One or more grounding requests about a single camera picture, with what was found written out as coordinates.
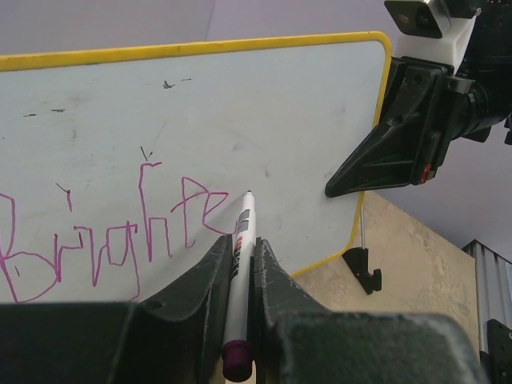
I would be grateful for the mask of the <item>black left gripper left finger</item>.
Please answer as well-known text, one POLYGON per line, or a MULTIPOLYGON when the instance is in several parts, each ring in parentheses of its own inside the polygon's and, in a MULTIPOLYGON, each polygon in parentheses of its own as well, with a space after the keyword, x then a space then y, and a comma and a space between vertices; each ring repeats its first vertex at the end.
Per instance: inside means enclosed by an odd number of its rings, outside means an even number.
POLYGON ((232 237, 219 237, 197 264, 142 303, 139 383, 224 383, 232 250, 232 237))

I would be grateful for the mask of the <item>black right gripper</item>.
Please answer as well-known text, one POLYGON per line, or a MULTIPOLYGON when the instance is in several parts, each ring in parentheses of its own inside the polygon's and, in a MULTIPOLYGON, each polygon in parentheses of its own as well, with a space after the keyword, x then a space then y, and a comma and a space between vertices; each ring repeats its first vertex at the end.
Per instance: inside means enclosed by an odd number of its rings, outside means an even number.
POLYGON ((451 142, 484 142, 486 92, 448 67, 393 58, 378 124, 326 183, 325 196, 423 184, 444 163, 451 142))

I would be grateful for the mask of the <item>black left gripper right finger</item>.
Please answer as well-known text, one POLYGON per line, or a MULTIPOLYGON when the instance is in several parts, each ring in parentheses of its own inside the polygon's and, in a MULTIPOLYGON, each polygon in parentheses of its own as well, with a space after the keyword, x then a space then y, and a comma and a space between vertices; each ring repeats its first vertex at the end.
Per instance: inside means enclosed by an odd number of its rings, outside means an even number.
POLYGON ((314 377, 328 309, 278 263, 270 243, 256 241, 253 341, 257 383, 305 383, 314 377))

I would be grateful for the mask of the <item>white marker pen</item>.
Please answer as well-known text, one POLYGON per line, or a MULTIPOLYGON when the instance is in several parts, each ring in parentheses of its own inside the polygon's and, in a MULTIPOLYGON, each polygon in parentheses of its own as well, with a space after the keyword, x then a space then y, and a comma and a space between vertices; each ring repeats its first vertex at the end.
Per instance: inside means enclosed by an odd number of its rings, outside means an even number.
POLYGON ((243 197, 234 236, 230 289, 222 342, 222 373, 226 380, 244 382, 252 375, 252 349, 248 339, 251 266, 256 244, 255 199, 243 197))

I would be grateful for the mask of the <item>yellow framed whiteboard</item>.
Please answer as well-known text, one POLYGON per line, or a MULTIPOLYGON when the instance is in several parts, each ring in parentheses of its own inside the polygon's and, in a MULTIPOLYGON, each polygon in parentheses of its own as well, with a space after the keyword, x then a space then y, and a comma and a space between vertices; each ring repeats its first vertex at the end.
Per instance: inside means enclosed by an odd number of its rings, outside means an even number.
POLYGON ((290 274, 335 258, 327 182, 375 125, 391 45, 353 32, 1 58, 1 300, 142 300, 232 234, 247 191, 290 274))

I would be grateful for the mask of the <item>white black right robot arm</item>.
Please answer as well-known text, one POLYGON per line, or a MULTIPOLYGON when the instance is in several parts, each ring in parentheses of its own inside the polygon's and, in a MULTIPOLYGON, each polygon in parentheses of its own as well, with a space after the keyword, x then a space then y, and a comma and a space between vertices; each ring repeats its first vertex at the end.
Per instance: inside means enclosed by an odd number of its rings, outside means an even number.
POLYGON ((327 182, 335 198, 421 185, 453 140, 484 142, 511 124, 508 1, 388 1, 402 37, 378 124, 327 182))

